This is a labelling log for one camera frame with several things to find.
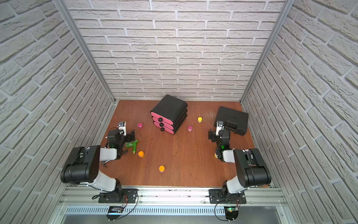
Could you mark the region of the orange paint can front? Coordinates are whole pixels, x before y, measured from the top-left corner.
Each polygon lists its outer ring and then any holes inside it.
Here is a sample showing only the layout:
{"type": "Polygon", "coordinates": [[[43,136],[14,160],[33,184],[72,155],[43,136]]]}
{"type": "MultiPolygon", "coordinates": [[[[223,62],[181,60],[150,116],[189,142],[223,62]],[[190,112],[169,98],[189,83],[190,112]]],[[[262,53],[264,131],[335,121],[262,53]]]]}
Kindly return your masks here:
{"type": "Polygon", "coordinates": [[[159,166],[158,169],[161,173],[163,173],[165,171],[165,167],[163,165],[159,166]]]}

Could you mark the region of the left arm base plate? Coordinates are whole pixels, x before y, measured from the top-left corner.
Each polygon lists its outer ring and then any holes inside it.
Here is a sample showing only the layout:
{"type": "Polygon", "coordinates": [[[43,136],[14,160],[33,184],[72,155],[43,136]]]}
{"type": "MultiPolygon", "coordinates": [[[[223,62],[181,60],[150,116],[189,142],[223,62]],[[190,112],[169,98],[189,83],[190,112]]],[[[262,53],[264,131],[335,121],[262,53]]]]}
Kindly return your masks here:
{"type": "Polygon", "coordinates": [[[138,189],[122,189],[121,191],[113,191],[100,193],[99,203],[135,203],[138,196],[138,189]]]}

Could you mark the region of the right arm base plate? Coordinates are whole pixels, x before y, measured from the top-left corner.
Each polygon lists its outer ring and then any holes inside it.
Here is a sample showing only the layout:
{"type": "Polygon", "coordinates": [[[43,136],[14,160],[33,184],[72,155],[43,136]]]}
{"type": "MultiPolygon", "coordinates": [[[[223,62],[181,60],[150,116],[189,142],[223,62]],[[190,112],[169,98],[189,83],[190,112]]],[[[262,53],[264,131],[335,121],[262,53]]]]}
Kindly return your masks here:
{"type": "Polygon", "coordinates": [[[246,204],[246,197],[244,192],[230,194],[223,189],[209,189],[210,204],[229,203],[229,204],[246,204]]]}

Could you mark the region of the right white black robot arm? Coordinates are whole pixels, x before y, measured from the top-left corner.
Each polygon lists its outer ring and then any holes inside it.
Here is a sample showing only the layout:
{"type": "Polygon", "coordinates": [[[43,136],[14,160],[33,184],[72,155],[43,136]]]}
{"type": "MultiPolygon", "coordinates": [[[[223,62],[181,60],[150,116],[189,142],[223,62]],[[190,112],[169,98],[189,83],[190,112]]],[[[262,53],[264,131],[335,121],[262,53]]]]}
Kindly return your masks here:
{"type": "Polygon", "coordinates": [[[235,165],[236,176],[225,181],[222,187],[224,200],[231,201],[246,189],[271,183],[270,171],[259,149],[230,148],[228,130],[209,130],[208,139],[216,143],[215,155],[219,160],[235,165]]]}

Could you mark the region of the orange paint can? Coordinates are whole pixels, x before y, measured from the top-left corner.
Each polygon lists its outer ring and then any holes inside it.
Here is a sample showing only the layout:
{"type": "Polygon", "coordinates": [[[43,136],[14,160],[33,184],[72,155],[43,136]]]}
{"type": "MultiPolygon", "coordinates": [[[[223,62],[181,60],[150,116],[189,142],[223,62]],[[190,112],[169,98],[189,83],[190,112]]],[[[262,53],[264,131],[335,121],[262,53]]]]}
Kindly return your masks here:
{"type": "Polygon", "coordinates": [[[138,152],[138,156],[139,156],[140,158],[144,158],[145,154],[144,154],[143,151],[139,151],[139,152],[138,152]]]}
{"type": "Polygon", "coordinates": [[[163,165],[159,166],[158,169],[161,173],[163,173],[165,171],[165,167],[163,165]]]}

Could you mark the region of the black pink drawer cabinet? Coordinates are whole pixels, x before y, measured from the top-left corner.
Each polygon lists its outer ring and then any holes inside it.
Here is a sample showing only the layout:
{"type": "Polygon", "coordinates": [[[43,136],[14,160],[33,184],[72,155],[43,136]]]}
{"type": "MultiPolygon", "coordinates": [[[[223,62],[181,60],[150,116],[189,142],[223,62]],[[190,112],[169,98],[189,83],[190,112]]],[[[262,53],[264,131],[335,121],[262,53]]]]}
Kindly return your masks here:
{"type": "Polygon", "coordinates": [[[171,95],[165,95],[151,110],[153,123],[162,132],[176,134],[187,118],[188,104],[171,95]]]}

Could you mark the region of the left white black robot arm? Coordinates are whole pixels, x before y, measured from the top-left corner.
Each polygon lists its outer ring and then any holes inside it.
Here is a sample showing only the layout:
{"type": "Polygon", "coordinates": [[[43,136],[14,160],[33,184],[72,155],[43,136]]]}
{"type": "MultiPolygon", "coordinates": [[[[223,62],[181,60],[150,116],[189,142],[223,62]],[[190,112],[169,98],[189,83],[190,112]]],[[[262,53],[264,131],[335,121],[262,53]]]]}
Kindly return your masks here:
{"type": "Polygon", "coordinates": [[[123,128],[112,129],[107,134],[105,147],[93,145],[75,147],[68,156],[61,172],[62,183],[85,184],[103,196],[122,198],[124,193],[120,181],[100,171],[100,165],[121,159],[128,151],[124,145],[135,141],[135,131],[126,133],[123,128]]]}

